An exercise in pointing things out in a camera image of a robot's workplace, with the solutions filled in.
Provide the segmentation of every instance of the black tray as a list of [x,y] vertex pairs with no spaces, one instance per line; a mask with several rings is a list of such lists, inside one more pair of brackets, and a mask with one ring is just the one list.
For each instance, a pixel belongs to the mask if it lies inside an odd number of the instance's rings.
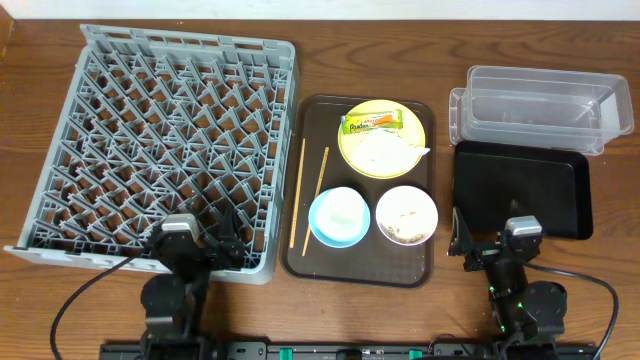
[[580,153],[463,141],[453,184],[471,231],[500,231],[513,216],[534,215],[547,235],[593,234],[589,162]]

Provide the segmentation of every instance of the blue bowl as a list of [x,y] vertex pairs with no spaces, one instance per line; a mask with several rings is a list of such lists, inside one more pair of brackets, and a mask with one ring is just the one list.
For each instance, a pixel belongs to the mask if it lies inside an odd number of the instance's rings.
[[320,229],[318,229],[318,225],[316,224],[316,219],[318,217],[318,209],[320,209],[320,206],[324,202],[329,191],[331,190],[327,190],[322,194],[318,195],[318,197],[311,204],[311,208],[309,209],[309,227],[311,227],[311,232],[313,233],[313,236],[316,237],[316,239],[318,239],[321,243],[329,247],[342,249],[349,246],[353,246],[357,244],[358,241],[362,240],[364,235],[369,230],[369,225],[371,225],[371,213],[369,211],[369,206],[367,205],[366,202],[364,203],[364,213],[362,214],[362,229],[360,230],[360,233],[358,234],[358,236],[352,239],[349,239],[347,241],[338,241],[338,240],[331,239],[330,237],[323,234],[320,231]]

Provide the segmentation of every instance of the wooden table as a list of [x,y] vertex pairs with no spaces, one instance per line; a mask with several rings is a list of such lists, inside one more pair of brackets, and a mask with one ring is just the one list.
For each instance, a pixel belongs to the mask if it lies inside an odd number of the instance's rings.
[[[78,21],[18,21],[0,65],[0,242],[15,244],[85,40]],[[483,273],[445,256],[451,230],[453,147],[448,97],[475,64],[616,73],[629,81],[640,119],[640,23],[100,21],[99,23],[292,41],[300,99],[317,94],[410,99],[437,118],[436,202],[441,221],[431,281],[413,291],[299,280],[278,265],[264,286],[213,284],[205,330],[272,341],[425,342],[441,333],[499,331]],[[610,282],[622,310],[607,359],[635,359],[640,329],[640,136],[589,158],[595,232],[588,241],[545,241],[535,263]],[[578,280],[528,270],[569,293],[566,342],[598,343],[611,296]],[[48,334],[62,303],[96,271],[39,266],[0,252],[0,358],[51,358]],[[107,339],[143,332],[140,290],[150,274],[118,272],[84,293],[58,329],[67,359],[94,359]]]

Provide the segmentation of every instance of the yellow plate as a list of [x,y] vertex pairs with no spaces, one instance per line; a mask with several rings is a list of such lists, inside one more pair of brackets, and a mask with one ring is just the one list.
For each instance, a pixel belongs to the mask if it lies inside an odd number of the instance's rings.
[[[400,111],[402,111],[402,129],[399,129],[397,134],[410,145],[424,147],[426,141],[424,128],[416,114],[404,105],[389,100],[371,100],[354,107],[349,111],[349,114],[375,113],[394,109],[400,109]],[[372,177],[374,179],[391,179],[406,174],[420,161],[421,156],[418,156],[411,167],[403,169],[400,172],[385,173],[383,171],[384,169],[380,169],[380,171],[375,173],[365,172],[352,160],[354,149],[362,140],[364,140],[365,136],[366,133],[344,135],[342,133],[342,128],[340,126],[338,127],[338,147],[340,148],[340,153],[347,164],[362,175]]]

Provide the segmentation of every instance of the white bowl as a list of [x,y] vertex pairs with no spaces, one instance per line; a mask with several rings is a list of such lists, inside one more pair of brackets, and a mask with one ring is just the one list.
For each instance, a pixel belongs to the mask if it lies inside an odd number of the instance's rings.
[[[394,244],[415,246],[427,241],[436,231],[438,209],[424,191],[413,186],[398,186],[378,201],[376,223]],[[402,242],[400,238],[411,241]]]

